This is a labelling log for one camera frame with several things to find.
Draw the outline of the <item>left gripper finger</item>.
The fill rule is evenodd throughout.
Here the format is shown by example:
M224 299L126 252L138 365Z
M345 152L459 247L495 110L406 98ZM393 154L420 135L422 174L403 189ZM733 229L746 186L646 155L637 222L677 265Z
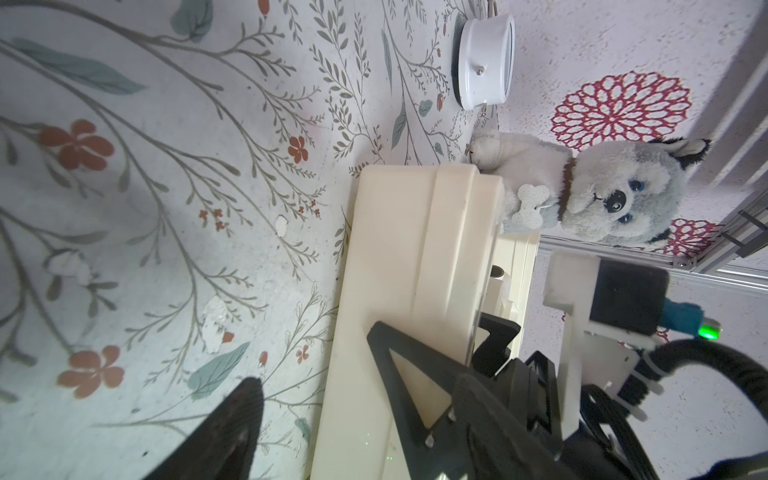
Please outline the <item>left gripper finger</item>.
M248 377L146 477L248 479L264 410L262 382Z

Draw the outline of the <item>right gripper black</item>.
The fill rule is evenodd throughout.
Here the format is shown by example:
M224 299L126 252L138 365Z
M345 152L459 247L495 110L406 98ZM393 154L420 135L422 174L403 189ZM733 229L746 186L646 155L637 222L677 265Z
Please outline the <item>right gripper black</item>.
M424 446L453 404L463 479L575 479L560 461L553 362L536 352L506 364L521 326L482 313L478 327L487 337L472 354L475 371L382 321L370 329L367 342L401 443Z

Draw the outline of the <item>cream wrap dispenser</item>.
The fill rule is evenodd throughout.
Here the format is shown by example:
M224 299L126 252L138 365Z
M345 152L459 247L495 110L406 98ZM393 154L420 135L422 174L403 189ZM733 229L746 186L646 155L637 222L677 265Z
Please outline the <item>cream wrap dispenser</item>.
M491 274L481 312L515 322L520 333L508 344L510 356L519 356L533 279L539 232L499 235L491 260Z
M469 164L362 171L313 478L407 477L368 333L383 322L457 362L468 361L503 197L499 177Z

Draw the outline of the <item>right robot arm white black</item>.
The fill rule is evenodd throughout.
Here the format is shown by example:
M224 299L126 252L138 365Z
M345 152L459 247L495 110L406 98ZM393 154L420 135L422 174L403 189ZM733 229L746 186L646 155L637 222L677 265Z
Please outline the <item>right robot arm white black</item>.
M409 479L763 479L767 475L767 316L722 311L714 340L656 333L616 394L597 380L567 434L555 344L565 321L537 308L518 328L483 317L487 339L463 364L382 321L366 336Z

